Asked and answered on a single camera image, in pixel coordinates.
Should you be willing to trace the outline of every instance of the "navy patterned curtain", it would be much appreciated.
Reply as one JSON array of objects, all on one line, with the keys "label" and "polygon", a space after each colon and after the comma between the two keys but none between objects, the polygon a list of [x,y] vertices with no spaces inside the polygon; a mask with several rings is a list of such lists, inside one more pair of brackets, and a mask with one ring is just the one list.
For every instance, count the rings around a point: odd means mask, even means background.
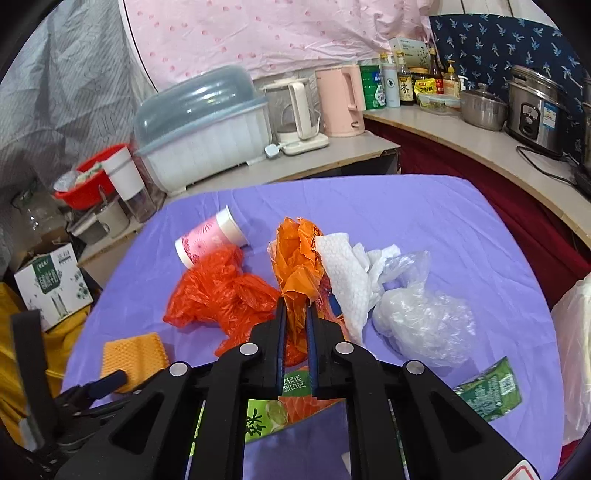
[{"label": "navy patterned curtain", "polygon": [[582,68],[573,47],[560,30],[514,17],[491,14],[438,15],[431,26],[442,62],[456,61],[456,73],[468,78],[468,88],[486,83],[508,100],[511,67],[522,65],[561,84],[569,110],[564,151],[580,159],[584,113]]}]

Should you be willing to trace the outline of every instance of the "power cord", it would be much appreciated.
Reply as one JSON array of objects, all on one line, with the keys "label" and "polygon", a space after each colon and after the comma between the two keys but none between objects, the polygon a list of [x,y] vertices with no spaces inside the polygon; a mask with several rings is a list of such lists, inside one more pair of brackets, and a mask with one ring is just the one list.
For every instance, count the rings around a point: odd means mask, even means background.
[{"label": "power cord", "polygon": [[563,181],[564,183],[567,183],[571,187],[577,186],[577,184],[575,182],[570,181],[569,179],[565,179],[564,177],[559,177],[558,175],[554,175],[553,173],[544,171],[541,168],[539,168],[538,165],[536,165],[534,162],[532,162],[531,159],[525,154],[525,152],[537,153],[536,150],[534,150],[533,148],[526,147],[524,145],[517,145],[517,147],[515,147],[515,149],[517,150],[517,153],[519,155],[521,155],[532,167],[534,167],[540,173],[543,173],[544,175],[546,175],[547,177],[550,177],[551,179]]}]

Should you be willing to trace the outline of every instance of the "red plastic bag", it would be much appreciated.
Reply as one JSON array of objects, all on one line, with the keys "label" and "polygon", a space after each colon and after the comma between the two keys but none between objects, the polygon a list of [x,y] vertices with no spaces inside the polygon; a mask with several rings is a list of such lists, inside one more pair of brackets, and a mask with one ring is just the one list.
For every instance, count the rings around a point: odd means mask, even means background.
[{"label": "red plastic bag", "polygon": [[[247,342],[252,327],[274,318],[280,293],[261,277],[243,273],[243,259],[234,245],[202,257],[181,277],[163,320],[179,328],[190,322],[217,322],[229,336],[215,351],[217,356]],[[295,350],[288,342],[288,367],[301,362]]]}]

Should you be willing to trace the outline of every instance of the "pink paper cup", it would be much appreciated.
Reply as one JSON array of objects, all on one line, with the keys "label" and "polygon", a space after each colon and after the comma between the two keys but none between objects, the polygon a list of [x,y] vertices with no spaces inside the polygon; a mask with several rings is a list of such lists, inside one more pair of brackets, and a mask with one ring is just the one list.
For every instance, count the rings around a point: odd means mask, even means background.
[{"label": "pink paper cup", "polygon": [[183,265],[191,268],[200,257],[230,244],[243,247],[248,245],[248,241],[226,205],[226,208],[177,239],[174,246]]}]

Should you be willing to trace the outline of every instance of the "cardboard box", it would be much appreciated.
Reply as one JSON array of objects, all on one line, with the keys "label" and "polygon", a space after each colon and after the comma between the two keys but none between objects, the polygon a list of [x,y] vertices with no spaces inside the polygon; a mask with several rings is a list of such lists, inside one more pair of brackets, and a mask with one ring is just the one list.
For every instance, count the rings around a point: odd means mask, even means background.
[{"label": "cardboard box", "polygon": [[12,272],[18,272],[25,264],[29,263],[36,255],[45,255],[53,252],[56,248],[70,243],[70,235],[65,228],[59,227],[41,236],[41,241],[35,245],[28,245],[26,248],[19,248],[26,244],[24,239],[15,239],[15,251],[12,253],[8,267]]},{"label": "cardboard box", "polygon": [[41,311],[44,332],[92,303],[71,244],[36,256],[14,279],[27,309]]},{"label": "cardboard box", "polygon": [[431,55],[424,42],[410,38],[396,37],[388,40],[396,59],[398,50],[404,52],[404,60],[409,69],[428,69],[431,66]]}]

